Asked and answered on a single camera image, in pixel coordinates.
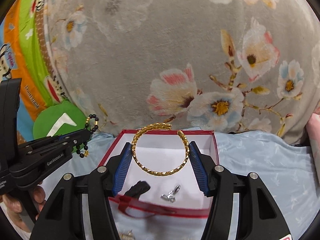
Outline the person's left hand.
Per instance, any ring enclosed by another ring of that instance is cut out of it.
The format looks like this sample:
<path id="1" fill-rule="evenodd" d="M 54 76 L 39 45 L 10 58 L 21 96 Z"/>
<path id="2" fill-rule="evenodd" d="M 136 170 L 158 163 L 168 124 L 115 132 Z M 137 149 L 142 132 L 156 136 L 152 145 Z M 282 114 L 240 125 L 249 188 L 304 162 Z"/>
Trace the person's left hand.
<path id="1" fill-rule="evenodd" d="M 31 220 L 35 221 L 46 203 L 46 193 L 43 189 L 42 181 L 34 188 L 27 191 L 11 191 L 1 195 L 1 199 L 6 205 L 12 220 L 22 220 L 20 215 L 25 213 Z"/>

